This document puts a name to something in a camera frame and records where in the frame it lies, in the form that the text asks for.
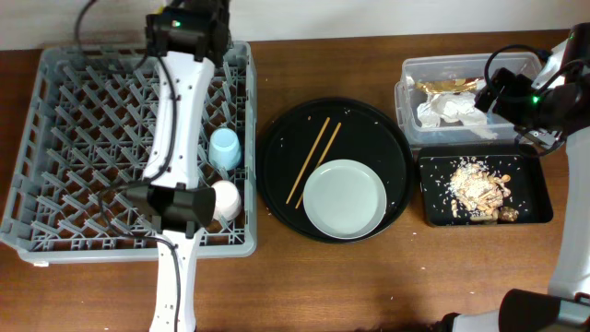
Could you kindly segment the gold snack wrapper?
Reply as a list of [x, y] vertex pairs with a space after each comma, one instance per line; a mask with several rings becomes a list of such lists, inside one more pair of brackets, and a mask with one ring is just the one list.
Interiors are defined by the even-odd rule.
[[486, 81], [483, 77], [454, 78], [438, 81], [419, 81], [415, 87], [427, 94], [456, 94], [483, 89]]

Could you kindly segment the white napkin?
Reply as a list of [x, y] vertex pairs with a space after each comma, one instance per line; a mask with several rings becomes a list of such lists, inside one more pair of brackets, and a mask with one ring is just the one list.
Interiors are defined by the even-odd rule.
[[445, 121], [451, 125], [478, 126], [472, 132], [484, 139], [497, 139], [498, 134], [486, 128], [487, 115], [475, 107], [475, 94], [429, 94], [417, 108], [417, 117], [423, 128], [440, 127]]

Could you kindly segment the food scraps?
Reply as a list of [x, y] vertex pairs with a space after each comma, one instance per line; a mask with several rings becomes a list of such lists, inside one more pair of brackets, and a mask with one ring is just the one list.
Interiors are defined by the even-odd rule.
[[449, 181], [445, 185], [454, 219], [467, 218], [477, 224], [516, 222], [520, 212], [507, 206], [513, 200], [508, 183], [512, 177], [493, 170], [484, 160], [461, 157], [450, 162]]

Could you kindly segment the wooden chopstick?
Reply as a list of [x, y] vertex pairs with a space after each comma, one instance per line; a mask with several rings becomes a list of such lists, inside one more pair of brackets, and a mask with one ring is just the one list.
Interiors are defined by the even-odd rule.
[[[336, 126], [336, 128], [335, 128], [335, 130], [334, 130], [333, 134], [331, 135], [331, 137], [330, 137], [330, 139], [329, 139], [329, 141], [328, 141], [328, 143], [327, 143], [327, 145], [326, 145], [326, 147], [325, 147], [325, 149], [324, 149], [324, 151], [323, 151], [323, 153], [322, 153], [322, 155], [321, 155], [320, 159], [319, 159], [319, 160], [318, 160], [318, 162], [316, 163], [316, 165], [315, 165], [314, 169], [317, 169], [317, 168], [318, 168], [318, 167], [319, 167], [319, 166], [320, 166], [320, 165], [321, 165], [321, 164], [324, 162], [324, 160], [325, 160], [325, 157], [326, 157], [326, 155], [327, 155], [328, 151], [329, 151], [329, 150], [330, 150], [330, 148], [332, 147], [332, 145], [333, 145], [333, 142], [334, 142], [334, 140], [336, 139], [336, 136], [337, 136], [338, 132], [340, 131], [341, 125], [342, 125], [342, 123], [338, 123], [338, 124], [337, 124], [337, 126]], [[298, 200], [298, 202], [297, 202], [297, 204], [296, 204], [296, 207], [295, 207], [296, 209], [299, 209], [299, 207], [300, 207], [300, 205], [301, 205], [302, 201], [303, 201], [303, 194], [301, 194], [301, 196], [300, 196], [300, 198], [299, 198], [299, 200]]]
[[313, 145], [310, 148], [310, 150], [309, 150], [309, 152], [308, 152], [308, 154], [306, 156], [306, 159], [305, 159], [304, 163], [301, 166], [301, 169], [300, 169], [300, 171], [298, 173], [298, 176], [297, 176], [297, 178], [296, 178], [293, 186], [291, 187], [291, 190], [289, 192], [289, 196], [288, 196], [288, 198], [286, 200], [286, 205], [288, 205], [289, 202], [291, 201], [291, 199], [292, 199], [292, 197], [293, 197], [293, 195], [294, 195], [294, 193], [295, 193], [295, 191], [297, 189], [297, 186], [298, 186], [299, 182], [301, 181], [301, 177], [303, 176], [304, 172], [306, 171], [306, 168], [307, 168], [307, 166], [308, 166], [308, 164], [310, 162], [310, 159], [311, 159], [313, 153], [315, 152], [315, 150], [316, 150], [316, 148], [317, 148], [317, 146], [318, 146], [318, 144], [319, 144], [319, 142], [320, 142], [320, 140], [321, 140], [321, 138], [322, 138], [322, 136], [324, 134], [324, 131], [325, 131], [325, 129], [327, 128], [327, 126], [329, 124], [329, 122], [330, 122], [330, 117], [326, 117], [323, 126], [321, 127], [320, 131], [318, 132], [318, 134], [317, 134], [317, 136], [316, 136], [316, 138], [315, 138], [315, 140], [313, 142]]

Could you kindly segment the grey plate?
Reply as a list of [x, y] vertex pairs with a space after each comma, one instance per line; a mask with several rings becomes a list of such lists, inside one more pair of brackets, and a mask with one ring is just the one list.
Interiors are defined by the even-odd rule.
[[356, 240], [374, 231], [387, 206], [378, 174], [355, 160], [332, 160], [307, 179], [302, 204], [306, 217], [322, 234]]

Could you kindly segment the light blue cup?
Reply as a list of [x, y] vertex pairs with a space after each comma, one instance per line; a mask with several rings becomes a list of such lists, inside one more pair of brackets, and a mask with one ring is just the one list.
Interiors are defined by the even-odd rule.
[[210, 138], [208, 161], [215, 169], [230, 171], [241, 162], [242, 150], [238, 135], [227, 127], [218, 128]]

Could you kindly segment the pink cup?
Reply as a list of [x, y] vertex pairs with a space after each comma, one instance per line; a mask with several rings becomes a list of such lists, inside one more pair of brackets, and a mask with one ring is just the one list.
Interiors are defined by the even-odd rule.
[[242, 211], [242, 199], [237, 186], [226, 180], [220, 180], [212, 185], [215, 190], [216, 202], [213, 219], [232, 220]]

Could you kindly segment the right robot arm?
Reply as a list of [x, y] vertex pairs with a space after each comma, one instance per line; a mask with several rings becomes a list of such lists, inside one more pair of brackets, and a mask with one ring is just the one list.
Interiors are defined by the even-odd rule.
[[589, 25], [572, 27], [550, 51], [532, 48], [545, 67], [535, 80], [505, 68], [484, 75], [480, 110], [513, 124], [520, 138], [554, 139], [544, 154], [566, 148], [569, 184], [557, 265], [547, 293], [509, 290], [499, 309], [450, 313], [435, 331], [586, 331], [589, 328]]

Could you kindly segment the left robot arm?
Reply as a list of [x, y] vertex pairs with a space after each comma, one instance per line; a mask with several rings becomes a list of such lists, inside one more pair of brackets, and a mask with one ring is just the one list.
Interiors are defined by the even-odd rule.
[[152, 218], [158, 248], [152, 331], [196, 328], [197, 247], [216, 194], [199, 184], [197, 152], [211, 80], [230, 43], [227, 1], [173, 1], [146, 18], [147, 55], [158, 61], [157, 124], [142, 180], [127, 197]]

